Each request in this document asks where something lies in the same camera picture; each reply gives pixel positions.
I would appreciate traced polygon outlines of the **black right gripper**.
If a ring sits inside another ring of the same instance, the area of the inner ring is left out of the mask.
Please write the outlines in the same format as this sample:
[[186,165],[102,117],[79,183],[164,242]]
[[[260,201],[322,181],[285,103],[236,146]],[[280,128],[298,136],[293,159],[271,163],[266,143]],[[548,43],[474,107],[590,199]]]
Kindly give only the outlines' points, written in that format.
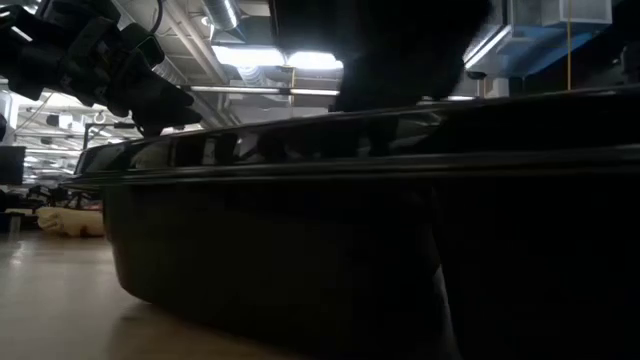
[[269,0],[283,50],[326,52],[343,65],[333,108],[356,112],[443,99],[493,10],[491,0]]

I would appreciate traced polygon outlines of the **grey ceiling unit box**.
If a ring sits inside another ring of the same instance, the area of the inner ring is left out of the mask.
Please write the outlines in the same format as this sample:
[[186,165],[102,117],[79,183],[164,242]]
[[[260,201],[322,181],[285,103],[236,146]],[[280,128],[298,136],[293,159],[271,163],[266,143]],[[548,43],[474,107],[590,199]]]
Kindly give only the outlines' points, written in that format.
[[567,22],[609,25],[612,0],[508,0],[517,25],[550,27]]

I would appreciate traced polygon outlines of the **blue ceiling beam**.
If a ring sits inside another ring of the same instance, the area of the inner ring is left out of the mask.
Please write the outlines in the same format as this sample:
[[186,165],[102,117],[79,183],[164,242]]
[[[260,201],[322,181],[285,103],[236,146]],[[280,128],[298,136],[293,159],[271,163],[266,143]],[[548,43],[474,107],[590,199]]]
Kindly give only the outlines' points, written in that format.
[[551,27],[516,25],[495,50],[498,73],[505,77],[536,73],[610,28],[574,23],[568,39],[566,23]]

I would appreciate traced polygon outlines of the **yellow cloth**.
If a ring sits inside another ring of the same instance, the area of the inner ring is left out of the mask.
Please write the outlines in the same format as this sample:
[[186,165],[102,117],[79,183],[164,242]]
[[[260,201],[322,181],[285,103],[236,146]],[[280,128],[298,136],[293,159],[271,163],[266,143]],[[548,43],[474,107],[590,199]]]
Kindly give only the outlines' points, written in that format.
[[45,232],[70,237],[103,237],[103,215],[98,211],[42,207],[35,212],[38,226]]

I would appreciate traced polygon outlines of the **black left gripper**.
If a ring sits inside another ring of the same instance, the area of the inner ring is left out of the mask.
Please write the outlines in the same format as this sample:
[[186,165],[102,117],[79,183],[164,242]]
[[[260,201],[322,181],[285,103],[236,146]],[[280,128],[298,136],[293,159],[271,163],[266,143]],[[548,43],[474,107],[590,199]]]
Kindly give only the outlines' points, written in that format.
[[41,0],[29,15],[29,97],[57,90],[132,115],[143,137],[199,123],[202,115],[189,108],[193,97],[124,47],[120,19],[111,0]]

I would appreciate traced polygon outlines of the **black monitor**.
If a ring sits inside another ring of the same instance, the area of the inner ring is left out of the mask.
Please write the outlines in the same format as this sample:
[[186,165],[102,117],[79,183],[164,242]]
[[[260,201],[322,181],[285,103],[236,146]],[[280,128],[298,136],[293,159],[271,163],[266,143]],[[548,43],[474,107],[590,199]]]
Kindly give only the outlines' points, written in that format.
[[24,176],[24,146],[0,146],[0,185],[21,185]]

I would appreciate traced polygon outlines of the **ribbed silver ceiling duct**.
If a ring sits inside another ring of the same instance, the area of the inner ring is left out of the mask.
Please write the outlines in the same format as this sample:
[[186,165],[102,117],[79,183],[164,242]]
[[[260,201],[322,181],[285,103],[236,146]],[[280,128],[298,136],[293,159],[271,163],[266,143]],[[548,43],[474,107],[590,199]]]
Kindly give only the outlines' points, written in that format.
[[166,57],[160,64],[152,68],[153,72],[176,86],[196,86],[177,66]]

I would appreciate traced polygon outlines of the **horizontal ceiling pipe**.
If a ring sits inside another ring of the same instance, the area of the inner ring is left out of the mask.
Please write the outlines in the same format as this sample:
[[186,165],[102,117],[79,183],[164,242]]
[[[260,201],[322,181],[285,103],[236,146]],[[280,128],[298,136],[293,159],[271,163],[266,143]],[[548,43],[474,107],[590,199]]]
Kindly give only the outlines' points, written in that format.
[[323,96],[335,97],[338,90],[305,89],[305,88],[274,88],[274,87],[236,87],[236,86],[181,86],[184,91],[201,93],[224,94],[255,94],[255,95],[282,95],[282,96]]

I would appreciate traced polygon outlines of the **bright ceiling light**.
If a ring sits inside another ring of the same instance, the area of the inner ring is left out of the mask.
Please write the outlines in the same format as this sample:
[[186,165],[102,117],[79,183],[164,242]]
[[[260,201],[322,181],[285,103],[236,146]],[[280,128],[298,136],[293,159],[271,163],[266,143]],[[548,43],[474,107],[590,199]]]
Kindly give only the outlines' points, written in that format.
[[343,63],[331,53],[298,51],[285,54],[276,48],[213,46],[221,64],[235,67],[289,66],[305,70],[339,70]]

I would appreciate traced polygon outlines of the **black plastic container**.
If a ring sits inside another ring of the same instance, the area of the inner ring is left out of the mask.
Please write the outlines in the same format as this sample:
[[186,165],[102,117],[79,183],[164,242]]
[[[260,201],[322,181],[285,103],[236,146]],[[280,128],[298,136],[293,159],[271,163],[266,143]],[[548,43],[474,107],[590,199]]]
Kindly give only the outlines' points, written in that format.
[[85,150],[120,285],[321,359],[640,360],[640,84]]

